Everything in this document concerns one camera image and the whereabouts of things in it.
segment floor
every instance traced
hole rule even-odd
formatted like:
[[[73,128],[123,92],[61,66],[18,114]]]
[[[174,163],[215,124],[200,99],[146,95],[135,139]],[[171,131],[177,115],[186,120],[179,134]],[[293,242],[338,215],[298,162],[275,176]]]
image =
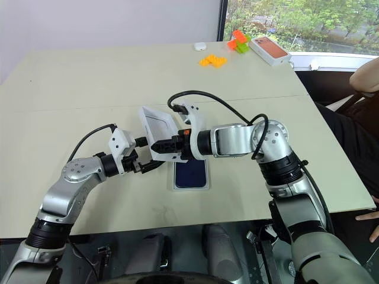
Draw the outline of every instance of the floor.
[[[256,254],[254,246],[246,239],[246,233],[251,228],[251,223],[233,222],[223,223],[221,226],[228,232],[240,258],[244,271],[244,283],[268,284],[262,257],[260,254]],[[202,227],[202,225],[195,225],[97,234],[92,235],[87,243],[77,244],[77,246],[91,261],[96,262],[97,248],[109,245],[112,253],[109,266],[105,268],[104,275],[105,279],[110,279],[123,274],[136,244],[141,239],[147,235],[162,233],[172,240],[173,271],[207,273],[207,259],[203,256],[201,249]],[[0,277],[4,275],[17,247],[18,244],[2,242],[0,246]],[[273,246],[273,252],[281,283],[294,283],[294,278],[290,275],[288,268],[291,261],[291,247],[287,243],[278,240]],[[379,272],[374,269],[375,264],[379,264],[378,254],[375,254],[368,262],[366,269],[376,280],[379,280]],[[59,265],[63,269],[61,284],[86,283],[90,273],[89,265],[75,256],[69,245]]]

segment white table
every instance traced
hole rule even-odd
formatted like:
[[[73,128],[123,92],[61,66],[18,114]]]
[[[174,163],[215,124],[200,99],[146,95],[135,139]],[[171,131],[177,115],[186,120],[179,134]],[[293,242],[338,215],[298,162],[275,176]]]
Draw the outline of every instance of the white table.
[[[201,67],[214,53],[223,67]],[[0,86],[0,238],[25,237],[48,188],[77,142],[111,122],[143,135],[137,111],[166,112],[169,96],[189,89],[213,93],[247,117],[266,113],[283,122],[331,212],[374,206],[358,175],[289,65],[268,66],[253,51],[226,43],[40,51],[28,55]],[[193,96],[207,125],[240,122],[222,105]],[[106,151],[110,132],[92,136],[78,151]],[[148,150],[137,149],[143,161]],[[147,174],[109,178],[96,187],[72,234],[269,218],[270,196],[250,155],[209,158],[210,190],[173,192],[172,165]]]

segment window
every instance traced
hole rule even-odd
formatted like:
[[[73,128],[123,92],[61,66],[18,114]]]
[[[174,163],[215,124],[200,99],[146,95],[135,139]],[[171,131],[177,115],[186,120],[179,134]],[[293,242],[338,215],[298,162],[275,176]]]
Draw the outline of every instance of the window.
[[[237,29],[291,52],[379,56],[379,0],[229,0],[223,40]]]

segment black pants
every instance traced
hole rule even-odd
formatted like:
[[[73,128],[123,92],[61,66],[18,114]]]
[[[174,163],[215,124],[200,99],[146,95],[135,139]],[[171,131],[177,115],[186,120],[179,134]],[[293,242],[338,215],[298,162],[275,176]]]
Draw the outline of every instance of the black pants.
[[[379,198],[379,142],[351,118],[316,103],[326,123],[359,174],[371,195]],[[351,211],[332,214],[336,235],[364,264],[379,246],[379,238],[370,243],[368,238],[379,225],[379,219],[356,221],[355,216],[372,211]]]

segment person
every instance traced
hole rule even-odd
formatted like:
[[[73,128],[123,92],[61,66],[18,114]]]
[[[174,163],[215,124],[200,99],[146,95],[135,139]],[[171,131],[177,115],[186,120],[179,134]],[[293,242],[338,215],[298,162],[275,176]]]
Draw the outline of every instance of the person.
[[[377,204],[375,212],[332,214],[337,237],[365,264],[379,246],[379,58],[361,66],[350,84],[372,98],[355,103],[342,114],[316,106]]]

